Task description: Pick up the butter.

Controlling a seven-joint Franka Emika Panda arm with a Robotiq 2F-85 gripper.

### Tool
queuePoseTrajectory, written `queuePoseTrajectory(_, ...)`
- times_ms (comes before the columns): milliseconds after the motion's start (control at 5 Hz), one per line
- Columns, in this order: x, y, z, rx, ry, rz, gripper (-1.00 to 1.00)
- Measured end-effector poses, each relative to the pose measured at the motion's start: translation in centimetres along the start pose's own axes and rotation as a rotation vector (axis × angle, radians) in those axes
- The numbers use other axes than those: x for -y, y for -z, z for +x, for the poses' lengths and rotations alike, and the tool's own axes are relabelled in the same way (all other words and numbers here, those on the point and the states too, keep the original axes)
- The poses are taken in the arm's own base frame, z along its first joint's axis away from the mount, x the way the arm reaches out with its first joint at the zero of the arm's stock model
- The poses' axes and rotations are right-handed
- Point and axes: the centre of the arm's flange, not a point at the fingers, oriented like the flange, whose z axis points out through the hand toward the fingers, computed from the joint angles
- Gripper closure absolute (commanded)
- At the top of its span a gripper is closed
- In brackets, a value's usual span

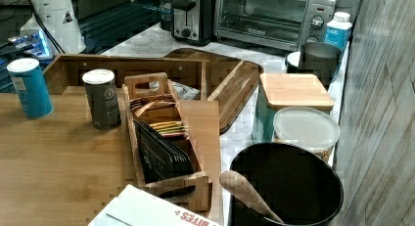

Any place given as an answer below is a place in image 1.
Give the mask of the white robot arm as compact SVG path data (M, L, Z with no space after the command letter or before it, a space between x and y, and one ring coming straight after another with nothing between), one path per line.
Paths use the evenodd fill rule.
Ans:
M56 52L81 53L86 45L71 0L27 0L32 16L21 31L43 29Z

